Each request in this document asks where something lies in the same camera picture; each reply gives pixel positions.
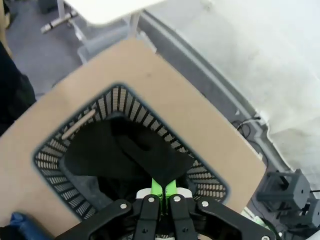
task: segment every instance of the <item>perforated basket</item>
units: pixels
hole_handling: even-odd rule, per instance
[[[157,116],[157,113],[143,103],[132,90],[118,84],[74,114],[66,124],[57,129],[44,144],[39,146],[34,154],[33,160],[40,174],[80,219],[85,220],[91,217],[97,210],[60,170],[59,161],[80,130],[79,126],[103,121],[119,113],[157,132],[176,151],[188,153],[194,158],[193,166],[187,175],[197,186],[196,194],[193,196],[195,200],[204,196],[211,196],[219,202],[227,199],[226,183],[218,178],[206,162],[197,157],[197,153],[186,146],[183,139],[174,134],[174,129],[170,129],[170,126],[166,125]]]

